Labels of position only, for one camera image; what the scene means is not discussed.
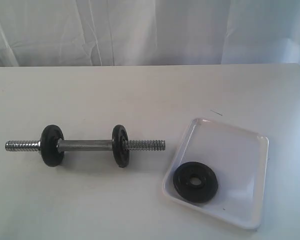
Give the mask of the white backdrop curtain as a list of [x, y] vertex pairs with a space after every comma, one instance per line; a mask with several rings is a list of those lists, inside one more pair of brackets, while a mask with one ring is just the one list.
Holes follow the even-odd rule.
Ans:
[[0, 67], [297, 63], [300, 0], [0, 0]]

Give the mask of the chrome threaded dumbbell bar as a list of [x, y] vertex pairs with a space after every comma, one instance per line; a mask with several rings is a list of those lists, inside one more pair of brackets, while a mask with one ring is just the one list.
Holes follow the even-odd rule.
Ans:
[[[164, 140], [128, 140], [125, 143], [129, 151], [164, 151]], [[59, 140], [59, 152], [76, 151], [112, 151], [112, 140]], [[8, 152], [40, 152], [41, 140], [9, 140], [5, 143]]]

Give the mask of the white plastic tray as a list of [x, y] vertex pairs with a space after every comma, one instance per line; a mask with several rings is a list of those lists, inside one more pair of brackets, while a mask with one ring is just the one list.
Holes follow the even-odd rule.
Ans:
[[[256, 132], [204, 118], [193, 119], [164, 176], [162, 191], [171, 200], [237, 227], [261, 222], [269, 140]], [[194, 203], [175, 190], [173, 174], [182, 164], [210, 167], [218, 190], [208, 202]]]

